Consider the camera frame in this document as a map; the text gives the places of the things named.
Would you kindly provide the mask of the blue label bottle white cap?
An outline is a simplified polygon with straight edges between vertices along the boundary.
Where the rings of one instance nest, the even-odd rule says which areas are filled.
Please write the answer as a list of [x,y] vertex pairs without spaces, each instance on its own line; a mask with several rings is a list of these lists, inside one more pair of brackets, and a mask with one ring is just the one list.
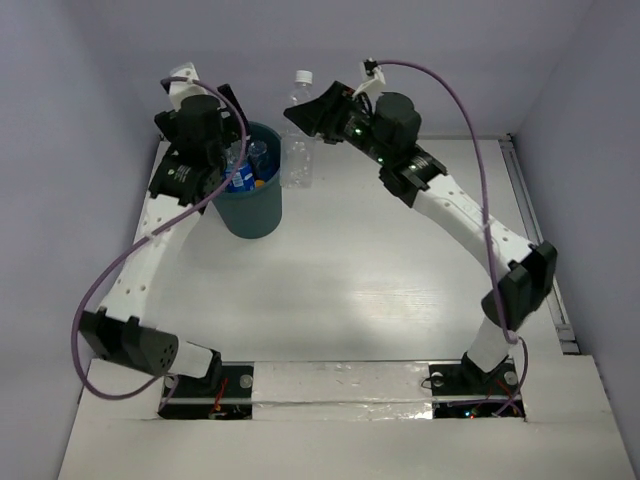
[[234,168],[235,165],[229,163],[225,170],[225,177],[230,178],[226,191],[228,193],[253,191],[256,188],[256,184],[251,165],[243,161],[235,174],[233,174]]

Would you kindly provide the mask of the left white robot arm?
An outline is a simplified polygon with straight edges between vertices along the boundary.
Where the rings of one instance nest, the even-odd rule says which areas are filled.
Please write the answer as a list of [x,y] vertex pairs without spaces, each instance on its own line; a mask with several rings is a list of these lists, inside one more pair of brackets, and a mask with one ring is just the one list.
[[90,383],[79,357],[81,340],[100,359],[152,380],[185,381],[201,395],[215,393],[221,383],[219,352],[157,329],[147,313],[154,280],[230,183],[226,150],[234,142],[247,145],[249,122],[228,84],[211,88],[184,76],[161,84],[174,108],[157,114],[154,122],[169,147],[151,177],[135,241],[100,274],[98,280],[104,281],[119,273],[99,307],[87,308],[100,285],[94,282],[72,323],[74,368],[84,387],[102,399],[110,396]]

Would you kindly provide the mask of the clear crushed bottle white cap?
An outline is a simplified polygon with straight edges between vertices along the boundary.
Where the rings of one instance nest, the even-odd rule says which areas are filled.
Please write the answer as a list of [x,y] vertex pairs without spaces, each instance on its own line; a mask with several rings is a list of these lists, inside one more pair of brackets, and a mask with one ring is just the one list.
[[[286,107],[294,107],[312,99],[311,89],[313,73],[308,70],[297,70],[294,88],[288,95]],[[310,188],[312,185],[312,167],[314,160],[315,139],[308,137],[293,124],[286,121],[282,138],[280,185],[285,189]]]

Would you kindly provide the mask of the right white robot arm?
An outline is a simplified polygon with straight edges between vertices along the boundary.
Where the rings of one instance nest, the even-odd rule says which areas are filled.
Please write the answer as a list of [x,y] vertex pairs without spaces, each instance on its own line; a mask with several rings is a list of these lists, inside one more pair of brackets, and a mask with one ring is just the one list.
[[290,106],[284,117],[309,137],[346,142],[375,161],[386,190],[425,216],[486,271],[491,290],[481,301],[484,318],[461,359],[460,379],[482,392],[497,378],[510,342],[549,295],[558,252],[514,233],[457,184],[446,167],[418,144],[422,119],[403,94],[385,92],[375,102],[340,82],[319,97]]

